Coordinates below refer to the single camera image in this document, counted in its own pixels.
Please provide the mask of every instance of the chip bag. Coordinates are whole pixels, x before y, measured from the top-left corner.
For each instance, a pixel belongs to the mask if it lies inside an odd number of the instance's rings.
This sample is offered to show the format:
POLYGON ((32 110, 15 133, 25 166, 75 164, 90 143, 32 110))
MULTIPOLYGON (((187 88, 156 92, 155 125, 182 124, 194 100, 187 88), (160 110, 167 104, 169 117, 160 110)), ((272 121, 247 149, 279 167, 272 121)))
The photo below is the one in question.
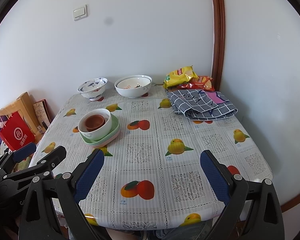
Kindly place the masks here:
POLYGON ((204 91, 214 91, 214 87, 211 84, 213 79, 208 76, 198 76, 193 78, 186 84, 178 85, 177 88, 181 89, 202 89, 204 91))
POLYGON ((192 78, 196 77, 198 76, 193 72, 192 66, 183 67, 170 72, 163 82, 163 87, 167 89, 168 87, 177 86, 189 82, 192 78))

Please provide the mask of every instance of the tablecloth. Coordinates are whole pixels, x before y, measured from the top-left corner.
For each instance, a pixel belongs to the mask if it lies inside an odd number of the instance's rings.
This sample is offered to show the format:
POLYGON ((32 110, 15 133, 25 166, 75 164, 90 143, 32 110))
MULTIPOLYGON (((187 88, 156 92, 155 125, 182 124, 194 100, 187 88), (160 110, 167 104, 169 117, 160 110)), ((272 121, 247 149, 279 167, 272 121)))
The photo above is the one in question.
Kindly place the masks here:
MULTIPOLYGON (((235 116, 190 121, 173 113, 161 86, 132 99, 113 89, 95 102, 75 94, 46 131, 30 165, 59 145, 66 148, 67 156, 54 169, 54 175, 72 172, 85 161, 93 148, 84 143, 77 125, 96 108, 110 110, 121 125, 120 135, 102 149, 104 166, 87 198, 79 203, 83 212, 92 214, 101 226, 125 230, 175 228, 190 214, 200 220, 220 215, 224 204, 217 200, 199 164, 205 149, 211 150, 220 163, 237 168, 246 180, 273 178, 235 116), (234 139, 236 132, 243 134, 240 139, 234 139)), ((58 200, 54 205, 62 211, 58 200)))

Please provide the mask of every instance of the white light switch panel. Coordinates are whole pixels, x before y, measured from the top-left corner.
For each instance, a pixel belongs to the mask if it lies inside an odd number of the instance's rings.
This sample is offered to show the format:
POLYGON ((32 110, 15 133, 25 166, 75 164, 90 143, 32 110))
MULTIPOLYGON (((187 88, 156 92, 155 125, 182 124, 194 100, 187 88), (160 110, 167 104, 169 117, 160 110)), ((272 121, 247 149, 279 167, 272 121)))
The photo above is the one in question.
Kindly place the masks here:
POLYGON ((87 16, 88 16, 88 12, 87 12, 86 4, 81 8, 77 8, 77 9, 73 10, 73 19, 75 21, 85 18, 87 16))

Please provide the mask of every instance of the small brown bowl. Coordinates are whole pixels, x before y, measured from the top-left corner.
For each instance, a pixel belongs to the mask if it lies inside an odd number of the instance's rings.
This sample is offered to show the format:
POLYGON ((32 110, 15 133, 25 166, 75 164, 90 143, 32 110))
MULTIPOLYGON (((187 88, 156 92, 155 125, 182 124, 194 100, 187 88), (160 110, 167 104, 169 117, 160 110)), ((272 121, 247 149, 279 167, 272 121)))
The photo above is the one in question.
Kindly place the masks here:
POLYGON ((99 129, 105 123, 106 123, 106 120, 104 119, 104 117, 102 115, 94 114, 92 116, 89 116, 84 121, 84 126, 86 127, 88 132, 92 132, 92 131, 99 129))

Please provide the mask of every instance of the hi logo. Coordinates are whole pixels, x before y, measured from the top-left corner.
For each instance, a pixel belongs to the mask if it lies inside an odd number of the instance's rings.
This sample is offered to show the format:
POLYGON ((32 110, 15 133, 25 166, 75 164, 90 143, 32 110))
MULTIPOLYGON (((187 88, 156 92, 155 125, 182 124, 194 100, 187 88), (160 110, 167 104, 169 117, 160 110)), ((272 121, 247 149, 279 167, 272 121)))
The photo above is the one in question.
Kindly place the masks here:
POLYGON ((22 132, 22 130, 21 130, 19 127, 15 128, 15 130, 14 130, 14 137, 15 137, 17 140, 21 140, 21 139, 22 139, 22 137, 23 137, 23 132, 22 132))

